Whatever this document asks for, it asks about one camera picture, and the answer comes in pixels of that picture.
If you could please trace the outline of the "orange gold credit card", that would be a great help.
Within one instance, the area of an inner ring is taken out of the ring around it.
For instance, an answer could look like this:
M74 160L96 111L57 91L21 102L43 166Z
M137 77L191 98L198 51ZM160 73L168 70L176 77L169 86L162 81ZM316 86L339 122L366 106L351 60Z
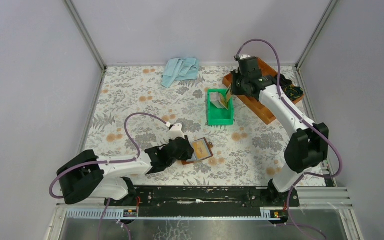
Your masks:
M192 162L203 161L213 156L210 144L206 138L201 138L193 141L191 147L194 150L193 156L190 159Z

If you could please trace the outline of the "silver credit card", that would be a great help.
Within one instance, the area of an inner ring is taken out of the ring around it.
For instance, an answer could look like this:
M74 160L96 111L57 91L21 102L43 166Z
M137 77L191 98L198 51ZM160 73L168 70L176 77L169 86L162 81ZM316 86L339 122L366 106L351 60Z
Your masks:
M218 109L228 109L225 97L218 91L209 94L210 102Z

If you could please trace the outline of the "brown leather card holder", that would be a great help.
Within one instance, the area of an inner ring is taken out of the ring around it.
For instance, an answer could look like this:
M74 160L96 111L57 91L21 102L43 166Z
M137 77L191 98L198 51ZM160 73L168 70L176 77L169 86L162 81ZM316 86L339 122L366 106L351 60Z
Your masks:
M191 142L191 146L194 150L193 156L189 160L181 161L182 165L189 165L198 163L214 156L212 149L214 147L213 143L208 141L205 137L197 139Z

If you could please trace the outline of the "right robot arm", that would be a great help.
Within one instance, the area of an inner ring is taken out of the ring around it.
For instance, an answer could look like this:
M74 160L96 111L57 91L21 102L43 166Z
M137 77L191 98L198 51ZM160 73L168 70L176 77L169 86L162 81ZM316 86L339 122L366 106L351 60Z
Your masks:
M290 137L284 152L286 164L269 182L266 193L267 201L279 206L287 199L286 192L301 176L327 159L329 129L302 113L278 88L273 76L264 76L257 57L242 55L235 59L238 69L231 73L232 94L255 99L269 109Z

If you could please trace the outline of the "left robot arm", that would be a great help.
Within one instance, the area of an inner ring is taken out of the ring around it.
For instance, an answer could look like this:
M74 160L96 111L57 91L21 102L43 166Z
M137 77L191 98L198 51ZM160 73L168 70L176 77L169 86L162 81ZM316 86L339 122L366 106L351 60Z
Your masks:
M59 183L62 192L59 198L67 205L92 197L112 199L128 206L136 196L130 175L163 172L177 161L192 159L194 153L187 137L148 148L139 157L100 158L88 149L58 169L53 183Z

